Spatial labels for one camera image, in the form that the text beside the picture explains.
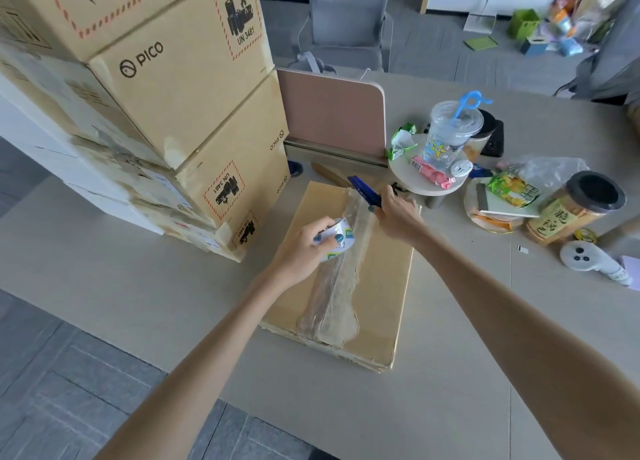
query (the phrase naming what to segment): green box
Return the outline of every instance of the green box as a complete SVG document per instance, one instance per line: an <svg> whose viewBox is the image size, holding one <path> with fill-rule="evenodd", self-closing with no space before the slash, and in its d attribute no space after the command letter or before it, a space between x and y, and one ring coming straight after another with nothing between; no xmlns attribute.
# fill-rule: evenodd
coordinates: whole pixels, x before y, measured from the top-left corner
<svg viewBox="0 0 640 460"><path fill-rule="evenodd" d="M518 9L513 12L507 34L517 41L523 42L528 36L533 34L542 19L533 9Z"/></svg>

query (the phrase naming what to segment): person's left arm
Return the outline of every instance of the person's left arm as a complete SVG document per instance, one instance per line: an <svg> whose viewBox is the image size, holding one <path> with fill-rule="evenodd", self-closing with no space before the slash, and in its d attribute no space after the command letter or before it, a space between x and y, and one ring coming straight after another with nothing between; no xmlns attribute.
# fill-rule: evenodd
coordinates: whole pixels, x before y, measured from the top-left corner
<svg viewBox="0 0 640 460"><path fill-rule="evenodd" d="M204 421L264 314L289 287L308 277L335 238L314 245L333 225L325 217L280 246L273 262L253 280L244 298L158 385L116 431L96 460L186 458Z"/></svg>

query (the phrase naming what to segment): person's right arm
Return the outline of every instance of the person's right arm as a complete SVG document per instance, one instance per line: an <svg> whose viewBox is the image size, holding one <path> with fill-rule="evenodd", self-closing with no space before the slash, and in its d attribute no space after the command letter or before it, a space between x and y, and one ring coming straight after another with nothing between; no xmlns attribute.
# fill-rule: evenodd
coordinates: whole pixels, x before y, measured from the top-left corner
<svg viewBox="0 0 640 460"><path fill-rule="evenodd" d="M640 391L612 362L444 242L391 187L375 213L437 271L562 458L640 459Z"/></svg>

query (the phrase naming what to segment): stand leg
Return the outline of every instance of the stand leg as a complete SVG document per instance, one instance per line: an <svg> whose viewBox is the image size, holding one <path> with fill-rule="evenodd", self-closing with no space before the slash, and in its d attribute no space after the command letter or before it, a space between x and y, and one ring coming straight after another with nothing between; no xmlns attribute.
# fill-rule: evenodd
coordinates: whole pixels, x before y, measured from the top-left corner
<svg viewBox="0 0 640 460"><path fill-rule="evenodd" d="M440 207L445 197L446 196L429 196L424 200L424 204L429 209L437 209L438 207Z"/></svg>

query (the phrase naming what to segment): floor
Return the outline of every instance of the floor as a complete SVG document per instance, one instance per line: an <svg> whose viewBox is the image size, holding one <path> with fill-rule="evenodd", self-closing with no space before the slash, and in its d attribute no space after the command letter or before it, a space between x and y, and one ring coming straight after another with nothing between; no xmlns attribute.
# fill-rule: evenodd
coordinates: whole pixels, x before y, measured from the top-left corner
<svg viewBox="0 0 640 460"><path fill-rule="evenodd" d="M390 70L434 79L551 95L581 57L528 58L498 21L497 48L468 49L465 19L420 15L417 0L389 0L394 17ZM274 56L291 41L308 4L263 0ZM0 217L48 172L0 138ZM91 458L165 373L0 290L0 460ZM329 458L312 446L218 401L189 455L196 459Z"/></svg>

